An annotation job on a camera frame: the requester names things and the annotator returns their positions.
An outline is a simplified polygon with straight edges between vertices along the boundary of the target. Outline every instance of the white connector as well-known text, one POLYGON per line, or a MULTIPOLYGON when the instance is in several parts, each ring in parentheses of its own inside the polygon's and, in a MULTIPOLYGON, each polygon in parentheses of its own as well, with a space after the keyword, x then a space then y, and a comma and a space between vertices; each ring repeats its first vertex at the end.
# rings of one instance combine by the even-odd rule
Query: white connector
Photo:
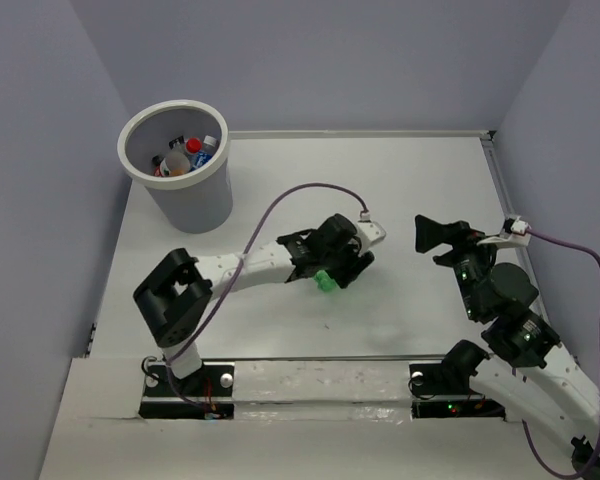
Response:
POLYGON ((517 217, 516 220, 511 224, 511 233, 515 233, 516 235, 526 235, 527 230, 529 229, 529 224, 523 220, 520 220, 520 217, 517 217))
POLYGON ((498 248, 520 248, 529 245, 529 224, 520 220, 520 215, 510 215, 498 235, 480 240, 478 245, 495 245, 498 248))

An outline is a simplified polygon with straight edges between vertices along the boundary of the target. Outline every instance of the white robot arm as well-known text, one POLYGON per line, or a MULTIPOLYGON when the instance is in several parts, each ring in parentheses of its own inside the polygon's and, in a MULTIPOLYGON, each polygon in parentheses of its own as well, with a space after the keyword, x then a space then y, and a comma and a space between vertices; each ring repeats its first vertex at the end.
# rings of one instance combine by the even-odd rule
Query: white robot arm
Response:
POLYGON ((324 271, 340 288, 346 288, 373 262, 371 249, 385 236, 382 226, 366 213, 355 224, 336 214, 317 229, 283 235, 247 255, 192 258, 180 248, 158 264, 133 297, 170 361, 171 372, 185 379, 203 366, 193 337, 202 314, 208 303, 225 294, 232 280, 235 292, 312 278, 324 271))
POLYGON ((453 269, 467 317, 490 323, 482 338, 495 354, 463 340, 428 375, 418 376, 420 387, 446 382, 489 395, 565 452, 575 447, 576 470, 584 467, 583 478, 600 479, 600 391, 558 334, 530 310, 538 291, 526 273, 516 265, 495 262, 497 249, 529 244, 529 225, 513 216, 499 235, 486 236, 466 222, 442 225, 418 215, 416 229, 417 252, 426 253, 443 243, 452 247, 433 260, 453 269))

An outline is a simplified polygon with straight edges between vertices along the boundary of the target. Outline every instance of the gray trash can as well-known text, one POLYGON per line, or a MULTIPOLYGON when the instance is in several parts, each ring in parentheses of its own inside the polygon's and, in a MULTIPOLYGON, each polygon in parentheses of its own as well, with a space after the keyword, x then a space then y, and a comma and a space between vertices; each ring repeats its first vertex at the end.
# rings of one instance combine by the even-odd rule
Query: gray trash can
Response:
POLYGON ((172 100, 142 110, 120 132, 118 156, 127 174, 144 185, 178 230, 204 233, 219 227, 231 213, 233 197, 227 170, 229 129, 213 107, 193 100, 172 100), (178 177, 156 177, 151 159, 169 150, 179 136, 218 139, 213 158, 178 177))

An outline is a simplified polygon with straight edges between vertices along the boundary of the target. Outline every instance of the black mount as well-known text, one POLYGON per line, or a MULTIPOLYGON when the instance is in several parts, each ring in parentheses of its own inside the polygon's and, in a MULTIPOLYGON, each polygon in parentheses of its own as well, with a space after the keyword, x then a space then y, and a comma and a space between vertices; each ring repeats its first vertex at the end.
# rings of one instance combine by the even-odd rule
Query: black mount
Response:
POLYGON ((416 251, 426 253, 441 244, 451 246, 437 265, 453 269, 469 320, 488 324, 482 338, 496 355, 514 368, 544 368, 544 357, 560 343, 558 334, 529 306, 538 296, 529 276, 517 265, 496 265, 497 247, 478 245, 483 232, 467 222, 446 225, 418 215, 416 251))
MULTIPOLYGON (((591 444, 584 438, 572 439, 571 445, 575 447, 573 455, 571 455, 571 465, 573 465, 576 472, 579 472, 582 470, 582 467, 585 466, 587 461, 589 461, 589 458, 593 453, 593 448, 591 448, 591 444)), ((600 458, 596 461, 591 470, 589 470, 582 478, 584 480, 600 480, 600 458)))
POLYGON ((211 281, 202 278, 196 262, 184 248, 172 250, 133 293, 160 348, 189 338, 211 300, 211 281), (176 285, 185 288, 178 293, 176 285))

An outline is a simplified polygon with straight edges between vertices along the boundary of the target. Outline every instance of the gray wall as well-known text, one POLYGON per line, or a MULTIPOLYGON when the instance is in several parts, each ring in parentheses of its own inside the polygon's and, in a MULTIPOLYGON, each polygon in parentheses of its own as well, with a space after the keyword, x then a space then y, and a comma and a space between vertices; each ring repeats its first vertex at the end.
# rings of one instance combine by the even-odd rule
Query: gray wall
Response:
POLYGON ((38 477, 128 183, 128 117, 65 0, 0 1, 0 480, 38 477))
POLYGON ((131 113, 233 129, 495 129, 566 0, 72 0, 131 113))
MULTIPOLYGON (((574 0, 507 114, 496 146, 514 207, 537 230, 600 252, 600 0, 574 0)), ((530 246, 551 321, 598 377, 595 263, 530 246)))

